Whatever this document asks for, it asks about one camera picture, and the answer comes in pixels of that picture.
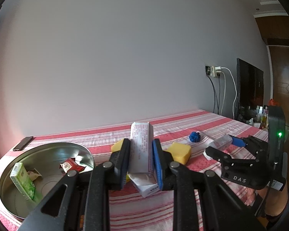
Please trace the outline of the person right hand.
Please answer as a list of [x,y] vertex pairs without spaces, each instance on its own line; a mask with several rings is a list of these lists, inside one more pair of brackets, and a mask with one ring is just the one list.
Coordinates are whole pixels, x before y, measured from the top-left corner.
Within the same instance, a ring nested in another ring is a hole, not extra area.
[[264,198],[267,196],[266,204],[264,207],[265,214],[269,216],[278,216],[286,207],[288,202],[288,185],[285,184],[283,191],[276,191],[272,188],[264,188],[261,190],[254,190],[252,188],[246,189],[247,200],[246,205],[251,205],[256,198],[256,192],[259,196]]

